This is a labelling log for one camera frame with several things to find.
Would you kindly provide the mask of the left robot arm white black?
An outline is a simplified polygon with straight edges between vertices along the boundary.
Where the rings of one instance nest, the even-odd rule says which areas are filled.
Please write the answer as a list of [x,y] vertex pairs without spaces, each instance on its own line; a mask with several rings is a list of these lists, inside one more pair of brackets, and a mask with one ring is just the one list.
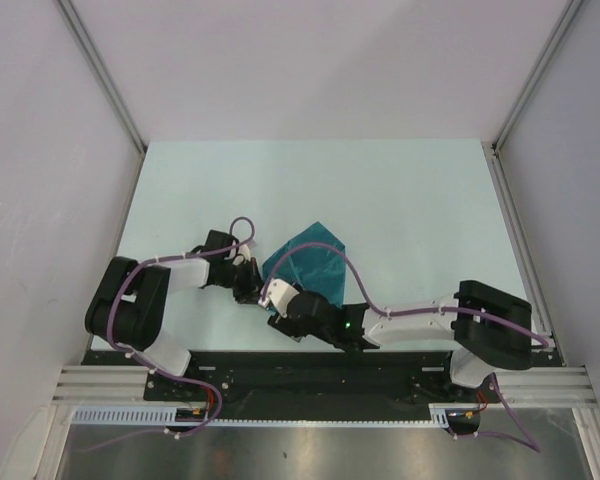
[[190,352],[163,328],[168,297],[187,289],[217,286],[232,292],[238,304],[258,301],[263,280],[246,241],[211,230],[204,244],[179,256],[141,263],[113,258],[85,314],[85,329],[167,373],[166,387],[177,398],[194,397],[201,376],[189,368]]

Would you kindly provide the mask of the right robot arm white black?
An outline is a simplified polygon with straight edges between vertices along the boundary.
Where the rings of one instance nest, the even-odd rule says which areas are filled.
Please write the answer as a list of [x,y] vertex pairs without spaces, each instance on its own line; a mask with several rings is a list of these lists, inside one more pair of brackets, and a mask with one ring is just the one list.
[[299,341],[315,337],[345,352],[361,352],[407,341],[453,341],[449,370],[441,376],[443,393],[464,401],[496,370],[532,367],[529,302],[475,280],[458,291],[404,310],[370,303],[336,306],[323,295],[273,280],[258,300],[271,309],[268,324]]

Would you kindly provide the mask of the teal satin napkin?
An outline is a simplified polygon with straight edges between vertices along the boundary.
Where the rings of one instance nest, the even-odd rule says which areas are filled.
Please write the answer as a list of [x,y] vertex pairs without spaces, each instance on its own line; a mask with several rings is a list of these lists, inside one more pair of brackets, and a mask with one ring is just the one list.
[[[314,222],[280,246],[262,265],[263,279],[267,280],[277,262],[288,251],[306,243],[324,243],[341,253],[345,244],[322,223]],[[331,304],[340,307],[344,302],[346,265],[336,253],[323,247],[309,247],[289,256],[275,272],[282,279],[301,289],[323,295]]]

